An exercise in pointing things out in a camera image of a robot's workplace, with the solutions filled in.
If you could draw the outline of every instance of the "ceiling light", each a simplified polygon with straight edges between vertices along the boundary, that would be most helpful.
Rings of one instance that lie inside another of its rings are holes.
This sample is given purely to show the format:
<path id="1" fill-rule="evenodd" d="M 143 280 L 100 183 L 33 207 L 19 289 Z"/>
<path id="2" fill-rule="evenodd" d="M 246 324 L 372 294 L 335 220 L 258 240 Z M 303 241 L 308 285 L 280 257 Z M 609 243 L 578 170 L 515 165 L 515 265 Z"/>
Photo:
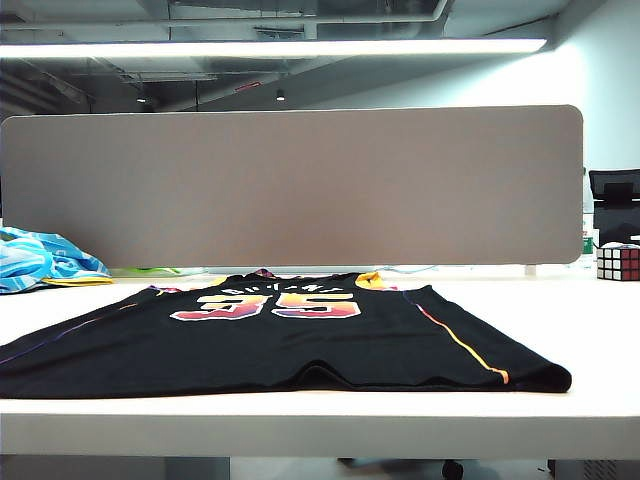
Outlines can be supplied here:
<path id="1" fill-rule="evenodd" d="M 441 39 L 303 42 L 67 43 L 0 45 L 0 58 L 232 57 L 532 53 L 544 39 Z"/>

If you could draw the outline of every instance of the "white desk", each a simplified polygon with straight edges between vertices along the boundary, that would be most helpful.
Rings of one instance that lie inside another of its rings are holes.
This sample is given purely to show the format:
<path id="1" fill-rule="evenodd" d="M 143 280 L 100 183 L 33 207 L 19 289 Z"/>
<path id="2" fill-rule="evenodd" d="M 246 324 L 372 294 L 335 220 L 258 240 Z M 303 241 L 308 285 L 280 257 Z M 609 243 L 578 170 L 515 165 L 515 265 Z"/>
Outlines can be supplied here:
<path id="1" fill-rule="evenodd" d="M 640 284 L 556 267 L 416 278 L 573 375 L 567 394 L 288 392 L 0 400 L 1 453 L 640 459 Z M 0 297 L 0 342 L 149 283 Z M 181 283 L 203 284 L 202 278 Z"/>

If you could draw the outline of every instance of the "blue patterned cloth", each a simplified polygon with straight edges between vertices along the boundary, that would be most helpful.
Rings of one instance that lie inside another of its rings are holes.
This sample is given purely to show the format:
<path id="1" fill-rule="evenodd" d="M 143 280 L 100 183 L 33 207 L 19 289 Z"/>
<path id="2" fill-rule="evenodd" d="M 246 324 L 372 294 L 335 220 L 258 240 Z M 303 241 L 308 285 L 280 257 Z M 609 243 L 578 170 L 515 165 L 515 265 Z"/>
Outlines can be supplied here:
<path id="1" fill-rule="evenodd" d="M 0 294 L 95 283 L 111 283 L 109 270 L 61 235 L 0 228 Z"/>

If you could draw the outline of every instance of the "black jersey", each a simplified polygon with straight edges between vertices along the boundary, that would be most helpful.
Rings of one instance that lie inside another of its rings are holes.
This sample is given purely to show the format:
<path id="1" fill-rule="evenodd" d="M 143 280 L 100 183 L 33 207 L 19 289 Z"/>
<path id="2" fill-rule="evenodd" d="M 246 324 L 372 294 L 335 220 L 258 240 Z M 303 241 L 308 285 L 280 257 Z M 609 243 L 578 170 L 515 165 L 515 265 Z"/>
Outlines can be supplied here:
<path id="1" fill-rule="evenodd" d="M 431 286 L 378 282 L 249 274 L 191 291 L 150 287 L 0 347 L 0 396 L 569 388 L 567 370 Z"/>

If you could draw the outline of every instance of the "gray fabric panel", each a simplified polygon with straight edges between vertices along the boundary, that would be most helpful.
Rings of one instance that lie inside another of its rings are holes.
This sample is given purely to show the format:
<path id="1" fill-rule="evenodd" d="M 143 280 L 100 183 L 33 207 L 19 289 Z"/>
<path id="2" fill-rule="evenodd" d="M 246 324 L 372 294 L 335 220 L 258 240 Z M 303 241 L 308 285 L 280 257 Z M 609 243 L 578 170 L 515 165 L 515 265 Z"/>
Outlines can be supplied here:
<path id="1" fill-rule="evenodd" d="M 569 106 L 10 118 L 5 225 L 108 266 L 566 263 Z"/>

